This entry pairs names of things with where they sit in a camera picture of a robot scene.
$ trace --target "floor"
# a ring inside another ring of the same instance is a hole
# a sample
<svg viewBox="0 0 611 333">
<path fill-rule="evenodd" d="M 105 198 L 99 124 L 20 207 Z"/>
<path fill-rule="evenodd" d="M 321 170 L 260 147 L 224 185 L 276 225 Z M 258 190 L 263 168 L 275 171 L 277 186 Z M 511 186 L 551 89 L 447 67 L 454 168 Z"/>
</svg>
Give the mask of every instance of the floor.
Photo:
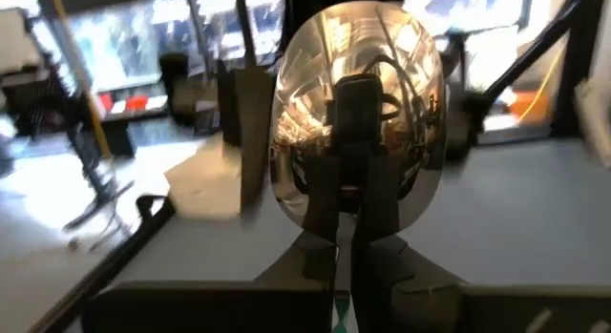
<svg viewBox="0 0 611 333">
<path fill-rule="evenodd" d="M 116 166 L 119 182 L 135 186 L 117 203 L 120 216 L 137 228 L 136 198 L 167 194 L 163 173 L 200 146 L 183 142 L 139 148 L 134 161 Z M 0 331 L 25 332 L 92 270 L 117 239 L 93 253 L 89 246 L 106 225 L 109 211 L 99 213 L 75 234 L 62 226 L 93 198 L 70 154 L 19 159 L 14 171 L 0 179 Z M 80 248 L 68 242 L 78 237 Z"/>
</svg>

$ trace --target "black stand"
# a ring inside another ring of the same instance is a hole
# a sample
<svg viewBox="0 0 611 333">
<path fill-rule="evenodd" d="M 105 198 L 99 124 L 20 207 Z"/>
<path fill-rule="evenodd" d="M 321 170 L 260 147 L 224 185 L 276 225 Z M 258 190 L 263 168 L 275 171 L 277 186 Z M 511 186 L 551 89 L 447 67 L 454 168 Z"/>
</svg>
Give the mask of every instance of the black stand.
<svg viewBox="0 0 611 333">
<path fill-rule="evenodd" d="M 68 136 L 76 155 L 83 164 L 83 176 L 89 180 L 91 186 L 94 188 L 95 198 L 83 214 L 75 219 L 72 219 L 64 226 L 64 232 L 72 232 L 77 230 L 82 225 L 89 222 L 89 220 L 92 219 L 93 216 L 102 208 L 106 207 L 106 205 L 112 204 L 113 213 L 109 218 L 108 225 L 100 233 L 100 239 L 94 243 L 91 250 L 95 250 L 106 240 L 114 236 L 117 232 L 121 232 L 125 236 L 129 236 L 129 227 L 123 223 L 116 213 L 116 200 L 127 190 L 129 190 L 134 185 L 134 182 L 131 181 L 126 186 L 118 188 L 116 179 L 114 177 L 110 177 L 110 179 L 104 183 L 102 176 L 96 170 L 99 161 L 99 153 L 97 148 L 92 148 L 92 146 L 95 146 L 95 142 L 88 138 L 87 134 L 84 134 L 82 131 L 79 131 L 76 128 L 67 129 L 66 135 Z M 115 229 L 104 235 L 113 223 L 116 224 Z"/>
<path fill-rule="evenodd" d="M 396 328 L 394 285 L 414 277 L 404 254 L 407 244 L 394 235 L 401 226 L 398 163 L 390 156 L 369 157 L 362 206 L 353 216 L 338 214 L 339 159 L 316 156 L 305 167 L 309 201 L 304 228 L 339 247 L 333 283 L 338 324 L 354 319 L 343 317 L 353 304 L 360 332 L 391 332 Z"/>
</svg>

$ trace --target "metal frame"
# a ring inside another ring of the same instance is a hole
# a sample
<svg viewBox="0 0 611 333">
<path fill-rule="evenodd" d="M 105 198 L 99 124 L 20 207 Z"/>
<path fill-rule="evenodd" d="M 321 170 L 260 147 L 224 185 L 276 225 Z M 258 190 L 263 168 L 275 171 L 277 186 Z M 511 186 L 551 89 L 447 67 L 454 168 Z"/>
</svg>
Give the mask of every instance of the metal frame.
<svg viewBox="0 0 611 333">
<path fill-rule="evenodd" d="M 240 25 L 242 26 L 242 36 L 245 48 L 244 59 L 246 62 L 246 67 L 257 66 L 255 43 L 252 40 L 252 29 L 250 27 L 250 18 L 248 17 L 249 14 L 248 6 L 246 6 L 246 0 L 236 0 L 236 10 L 238 11 L 238 18 L 240 19 Z"/>
<path fill-rule="evenodd" d="M 191 14 L 191 20 L 193 21 L 193 27 L 195 28 L 195 36 L 198 42 L 198 51 L 200 51 L 203 57 L 203 65 L 205 67 L 205 73 L 208 78 L 212 77 L 214 73 L 213 60 L 208 51 L 208 41 L 206 36 L 203 34 L 203 24 L 201 23 L 200 15 L 198 14 L 198 3 L 196 0 L 187 0 L 189 10 Z"/>
<path fill-rule="evenodd" d="M 580 10 L 566 45 L 556 110 L 551 122 L 550 136 L 553 137 L 580 135 L 574 89 L 590 75 L 605 0 L 579 1 Z"/>
<path fill-rule="evenodd" d="M 556 19 L 539 35 L 533 46 L 485 92 L 490 98 L 499 97 L 504 89 L 511 86 L 562 36 L 570 32 L 551 127 L 549 121 L 544 121 L 538 127 L 529 127 L 524 133 L 516 132 L 518 129 L 524 129 L 523 127 L 484 133 L 480 138 L 481 143 L 486 143 L 488 140 L 491 140 L 491 143 L 498 143 L 516 139 L 579 135 L 573 89 L 589 75 L 603 2 L 604 0 L 566 0 Z"/>
</svg>

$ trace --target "black chair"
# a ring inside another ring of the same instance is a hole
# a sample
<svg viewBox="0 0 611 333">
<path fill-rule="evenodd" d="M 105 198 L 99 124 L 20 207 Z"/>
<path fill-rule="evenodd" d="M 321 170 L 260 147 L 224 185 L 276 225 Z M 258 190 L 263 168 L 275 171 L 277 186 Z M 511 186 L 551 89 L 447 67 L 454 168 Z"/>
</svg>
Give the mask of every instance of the black chair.
<svg viewBox="0 0 611 333">
<path fill-rule="evenodd" d="M 176 108 L 176 84 L 186 80 L 189 75 L 189 57 L 182 52 L 168 52 L 159 57 L 159 68 L 161 69 L 161 82 L 168 96 L 170 116 L 178 125 L 193 126 L 195 112 L 193 114 L 181 113 Z"/>
<path fill-rule="evenodd" d="M 236 71 L 228 71 L 222 60 L 217 61 L 217 71 L 222 139 L 225 143 L 239 147 L 242 145 L 242 128 L 236 94 Z"/>
</svg>

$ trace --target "black cable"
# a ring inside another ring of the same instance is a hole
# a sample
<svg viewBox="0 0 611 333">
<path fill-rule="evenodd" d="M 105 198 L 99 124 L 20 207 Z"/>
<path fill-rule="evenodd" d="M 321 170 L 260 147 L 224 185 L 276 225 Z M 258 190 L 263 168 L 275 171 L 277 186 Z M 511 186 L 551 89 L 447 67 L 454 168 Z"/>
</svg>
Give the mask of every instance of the black cable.
<svg viewBox="0 0 611 333">
<path fill-rule="evenodd" d="M 380 115 L 380 120 L 381 121 L 386 121 L 386 120 L 389 120 L 389 119 L 396 118 L 397 116 L 399 116 L 399 113 L 401 113 L 401 102 L 394 95 L 392 95 L 392 94 L 382 94 L 382 103 L 390 104 L 396 110 L 393 111 L 392 113 L 389 113 L 389 114 L 382 114 L 382 115 Z"/>
<path fill-rule="evenodd" d="M 274 43 L 274 50 L 273 50 L 273 51 L 268 52 L 268 53 L 267 53 L 267 54 L 266 54 L 266 55 L 263 57 L 263 59 L 261 60 L 261 62 L 260 62 L 260 63 L 259 63 L 257 66 L 263 66 L 263 63 L 265 63 L 265 61 L 267 60 L 267 58 L 269 57 L 269 55 L 271 55 L 271 54 L 273 54 L 273 53 L 275 53 L 275 54 L 276 54 L 276 57 L 274 57 L 274 61 L 272 61 L 272 63 L 271 63 L 271 64 L 269 64 L 269 66 L 273 66 L 273 65 L 274 65 L 274 64 L 275 64 L 275 63 L 278 61 L 278 59 L 281 57 L 281 55 L 280 55 L 280 51 L 279 51 L 279 48 L 280 48 L 280 41 L 281 41 L 281 40 L 282 40 L 282 38 L 278 39 L 278 40 L 276 41 L 276 43 Z"/>
<path fill-rule="evenodd" d="M 377 54 L 375 55 L 371 61 L 369 61 L 369 63 L 367 64 L 367 66 L 365 66 L 365 69 L 363 70 L 363 73 L 369 73 L 369 71 L 371 71 L 371 69 L 373 68 L 373 66 L 375 66 L 378 63 L 388 63 L 389 65 L 393 66 L 394 69 L 396 70 L 397 74 L 399 75 L 399 78 L 402 78 L 402 80 L 404 80 L 406 83 L 408 83 L 408 86 L 410 87 L 410 91 L 413 94 L 413 97 L 416 98 L 418 96 L 418 92 L 416 91 L 416 88 L 413 86 L 413 83 L 411 82 L 410 77 L 405 73 L 405 70 L 403 69 L 403 67 L 401 67 L 401 65 L 399 65 L 399 63 L 389 57 L 386 54 Z"/>
<path fill-rule="evenodd" d="M 389 58 L 387 55 L 386 58 L 388 60 L 390 60 L 390 64 L 396 69 L 397 71 L 397 75 L 403 79 L 403 81 L 399 81 L 399 87 L 401 88 L 401 95 L 403 96 L 403 102 L 405 103 L 405 108 L 404 108 L 404 112 L 405 112 L 405 119 L 406 122 L 410 121 L 410 116 L 411 119 L 413 120 L 413 118 L 415 116 L 418 116 L 418 113 L 413 112 L 413 110 L 415 109 L 415 103 L 414 102 L 410 102 L 408 100 L 408 91 L 405 88 L 405 83 L 407 82 L 409 85 L 411 85 L 411 91 L 413 92 L 413 100 L 414 101 L 419 101 L 422 102 L 422 100 L 420 100 L 419 96 L 417 95 L 417 92 L 415 90 L 415 87 L 413 87 L 413 84 L 411 83 L 410 78 L 407 76 L 407 74 L 405 74 L 405 72 L 403 71 L 403 68 L 401 67 L 401 65 L 399 65 L 395 60 L 397 60 L 399 58 L 398 54 L 397 54 L 397 50 L 394 48 L 394 42 L 392 41 L 392 38 L 390 38 L 390 32 L 389 29 L 387 28 L 386 24 L 384 23 L 384 19 L 382 17 L 382 12 L 380 11 L 379 7 L 375 8 L 375 14 L 378 18 L 378 22 L 380 23 L 380 27 L 382 28 L 382 33 L 384 34 L 384 38 L 386 39 L 386 43 L 390 48 L 390 52 L 392 53 L 392 58 Z M 411 127 L 411 137 L 414 139 L 414 141 L 418 141 L 421 140 L 423 138 L 423 132 L 420 129 L 420 127 L 418 127 L 418 125 L 416 124 L 416 122 L 412 122 L 412 124 L 410 124 Z"/>
</svg>

